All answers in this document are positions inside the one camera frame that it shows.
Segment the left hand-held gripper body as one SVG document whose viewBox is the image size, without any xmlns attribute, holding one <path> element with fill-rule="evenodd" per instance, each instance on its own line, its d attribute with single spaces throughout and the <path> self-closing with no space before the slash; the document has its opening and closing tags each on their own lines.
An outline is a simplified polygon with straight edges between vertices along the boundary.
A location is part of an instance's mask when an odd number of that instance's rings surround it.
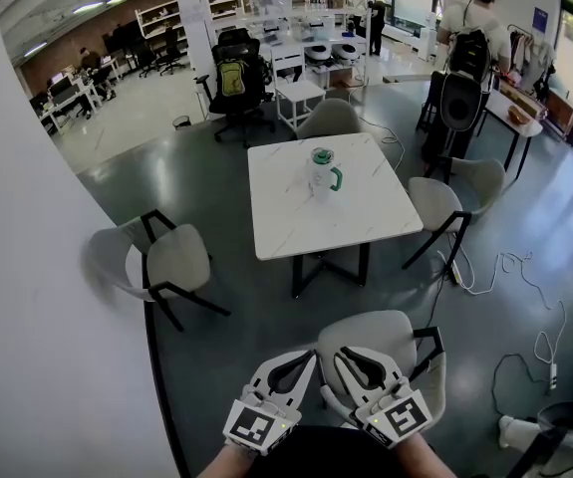
<svg viewBox="0 0 573 478">
<path fill-rule="evenodd" d="M 266 456 L 301 420 L 300 403 L 292 395 L 246 386 L 232 404 L 223 435 L 231 443 Z"/>
</svg>

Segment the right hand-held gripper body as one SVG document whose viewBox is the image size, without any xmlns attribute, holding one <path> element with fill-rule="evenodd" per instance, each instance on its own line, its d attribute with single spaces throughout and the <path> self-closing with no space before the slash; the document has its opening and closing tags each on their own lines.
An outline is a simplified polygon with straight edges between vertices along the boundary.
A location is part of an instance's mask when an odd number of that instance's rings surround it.
<svg viewBox="0 0 573 478">
<path fill-rule="evenodd" d="M 432 423 L 422 393 L 412 389 L 406 377 L 358 407 L 354 415 L 361 429 L 387 449 L 392 449 Z"/>
</svg>

